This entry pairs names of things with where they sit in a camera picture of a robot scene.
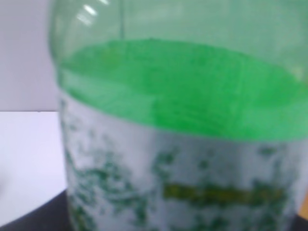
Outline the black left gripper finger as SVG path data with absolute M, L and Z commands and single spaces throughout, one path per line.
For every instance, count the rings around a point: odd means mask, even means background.
M 71 231 L 66 191 L 34 211 L 0 227 L 1 231 Z

